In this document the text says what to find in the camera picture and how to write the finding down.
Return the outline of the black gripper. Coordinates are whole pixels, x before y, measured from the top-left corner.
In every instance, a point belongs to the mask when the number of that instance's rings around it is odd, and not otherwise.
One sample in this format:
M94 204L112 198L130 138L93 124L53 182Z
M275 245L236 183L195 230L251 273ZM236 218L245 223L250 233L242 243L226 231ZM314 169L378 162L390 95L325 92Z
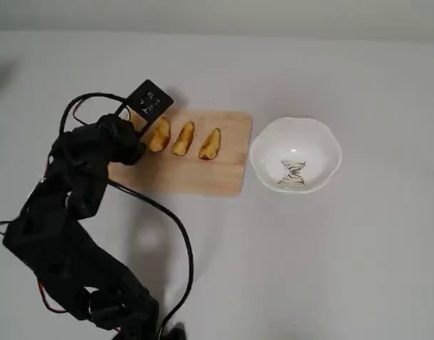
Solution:
M146 144L140 140L138 131L131 121L115 114L108 114L101 116L97 125L108 135L111 162L131 166L146 153Z

